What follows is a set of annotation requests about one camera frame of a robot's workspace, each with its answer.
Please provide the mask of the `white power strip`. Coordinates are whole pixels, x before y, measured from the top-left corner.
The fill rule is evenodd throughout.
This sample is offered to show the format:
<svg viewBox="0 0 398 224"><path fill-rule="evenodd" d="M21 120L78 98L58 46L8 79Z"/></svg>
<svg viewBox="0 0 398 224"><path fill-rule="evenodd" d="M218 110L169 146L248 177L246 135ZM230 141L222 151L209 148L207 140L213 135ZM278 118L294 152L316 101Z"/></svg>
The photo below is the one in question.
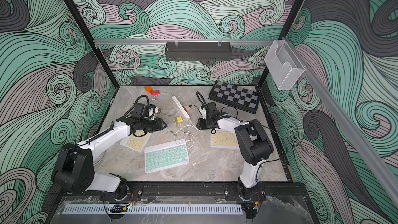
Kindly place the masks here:
<svg viewBox="0 0 398 224"><path fill-rule="evenodd" d="M174 101L174 103L176 104L176 106L178 107L178 109L181 111L182 115L184 116L185 119L190 119L190 116L188 114L188 112L185 110L185 108L182 106L182 104L179 102L179 100L177 99L176 96L172 96L172 100Z"/></svg>

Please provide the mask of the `green wireless keyboard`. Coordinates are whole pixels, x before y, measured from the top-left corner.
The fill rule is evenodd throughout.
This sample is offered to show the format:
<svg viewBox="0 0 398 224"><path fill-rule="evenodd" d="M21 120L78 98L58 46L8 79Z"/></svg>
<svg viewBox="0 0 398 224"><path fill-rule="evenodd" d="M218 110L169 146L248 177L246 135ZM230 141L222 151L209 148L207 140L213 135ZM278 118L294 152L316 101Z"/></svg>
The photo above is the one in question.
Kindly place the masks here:
<svg viewBox="0 0 398 224"><path fill-rule="evenodd" d="M167 170L190 162L186 140L145 147L145 173Z"/></svg>

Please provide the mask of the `yellow charger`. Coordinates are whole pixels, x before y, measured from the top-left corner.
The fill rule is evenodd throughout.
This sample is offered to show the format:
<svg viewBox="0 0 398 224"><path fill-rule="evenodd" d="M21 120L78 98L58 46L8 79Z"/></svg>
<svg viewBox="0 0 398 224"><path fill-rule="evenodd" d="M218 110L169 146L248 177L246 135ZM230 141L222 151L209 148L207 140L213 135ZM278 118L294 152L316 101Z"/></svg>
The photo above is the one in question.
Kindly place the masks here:
<svg viewBox="0 0 398 224"><path fill-rule="evenodd" d="M183 122L183 118L181 116L175 117L176 124L181 124Z"/></svg>

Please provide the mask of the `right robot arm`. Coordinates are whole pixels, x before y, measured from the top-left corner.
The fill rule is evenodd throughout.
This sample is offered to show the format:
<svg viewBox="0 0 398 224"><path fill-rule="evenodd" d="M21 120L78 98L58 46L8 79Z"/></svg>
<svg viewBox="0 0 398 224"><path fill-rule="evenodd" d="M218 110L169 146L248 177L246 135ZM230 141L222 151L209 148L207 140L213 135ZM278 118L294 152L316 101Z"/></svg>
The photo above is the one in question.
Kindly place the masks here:
<svg viewBox="0 0 398 224"><path fill-rule="evenodd" d="M241 121L227 113L220 112L214 102L204 103L200 108L201 118L197 128L200 130L228 131L236 136L239 151L244 159L244 167L237 181L239 195L248 199L256 191L260 166L267 162L274 147L257 119Z"/></svg>

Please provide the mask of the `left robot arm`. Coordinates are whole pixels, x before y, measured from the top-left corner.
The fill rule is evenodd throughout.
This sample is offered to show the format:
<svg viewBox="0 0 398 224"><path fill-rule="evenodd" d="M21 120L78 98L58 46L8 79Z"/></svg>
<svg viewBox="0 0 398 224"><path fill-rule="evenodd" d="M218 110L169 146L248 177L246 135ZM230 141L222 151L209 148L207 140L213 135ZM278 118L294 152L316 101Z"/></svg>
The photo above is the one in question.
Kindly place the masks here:
<svg viewBox="0 0 398 224"><path fill-rule="evenodd" d="M96 173L94 161L115 143L134 135L162 131L167 123L159 117L153 119L121 117L108 129L76 145L67 143L58 152L51 181L75 194L100 191L124 194L122 178L117 175Z"/></svg>

